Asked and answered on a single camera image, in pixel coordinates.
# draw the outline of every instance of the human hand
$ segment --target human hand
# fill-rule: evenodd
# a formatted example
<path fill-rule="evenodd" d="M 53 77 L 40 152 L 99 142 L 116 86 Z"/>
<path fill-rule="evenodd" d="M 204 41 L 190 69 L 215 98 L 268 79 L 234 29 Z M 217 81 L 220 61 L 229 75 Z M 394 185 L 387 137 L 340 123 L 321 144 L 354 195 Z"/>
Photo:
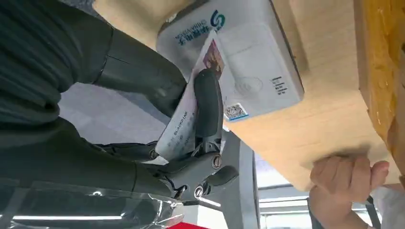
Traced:
<path fill-rule="evenodd" d="M 364 202 L 371 191 L 385 182 L 389 163 L 380 161 L 370 167 L 366 156 L 332 156 L 315 162 L 309 205 L 318 221 L 331 228 L 367 228 L 352 212 L 352 202 Z"/>

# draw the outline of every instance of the white sleeve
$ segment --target white sleeve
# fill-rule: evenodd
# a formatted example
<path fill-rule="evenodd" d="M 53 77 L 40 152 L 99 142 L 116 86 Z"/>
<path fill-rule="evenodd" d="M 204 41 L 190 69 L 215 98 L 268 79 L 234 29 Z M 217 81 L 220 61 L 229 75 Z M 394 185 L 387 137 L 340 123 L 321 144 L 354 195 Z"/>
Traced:
<path fill-rule="evenodd" d="M 372 192 L 374 203 L 382 215 L 381 229 L 404 229 L 405 195 L 385 187 Z"/>

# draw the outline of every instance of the printed photo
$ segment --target printed photo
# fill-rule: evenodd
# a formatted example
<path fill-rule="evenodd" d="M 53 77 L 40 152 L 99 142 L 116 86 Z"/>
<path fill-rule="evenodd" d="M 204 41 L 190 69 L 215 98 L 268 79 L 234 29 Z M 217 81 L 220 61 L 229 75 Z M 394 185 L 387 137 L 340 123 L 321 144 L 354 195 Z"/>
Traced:
<path fill-rule="evenodd" d="M 211 42 L 211 45 L 204 56 L 203 62 L 205 67 L 212 69 L 215 72 L 218 79 L 221 77 L 225 64 L 214 40 Z"/>

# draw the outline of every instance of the cardboard box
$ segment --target cardboard box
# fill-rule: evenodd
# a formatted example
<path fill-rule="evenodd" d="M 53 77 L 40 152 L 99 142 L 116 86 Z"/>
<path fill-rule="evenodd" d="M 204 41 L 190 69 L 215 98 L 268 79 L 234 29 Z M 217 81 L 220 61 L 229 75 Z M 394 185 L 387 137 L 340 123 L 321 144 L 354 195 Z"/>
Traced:
<path fill-rule="evenodd" d="M 360 91 L 405 187 L 405 1 L 355 0 Z"/>

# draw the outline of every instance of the red object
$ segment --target red object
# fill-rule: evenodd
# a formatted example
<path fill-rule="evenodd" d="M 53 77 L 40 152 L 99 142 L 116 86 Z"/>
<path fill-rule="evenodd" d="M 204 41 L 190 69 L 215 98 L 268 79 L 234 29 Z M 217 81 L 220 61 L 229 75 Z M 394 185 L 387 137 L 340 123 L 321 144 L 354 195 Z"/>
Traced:
<path fill-rule="evenodd" d="M 176 226 L 171 227 L 170 229 L 207 229 L 207 228 L 198 227 L 188 223 L 179 223 Z"/>

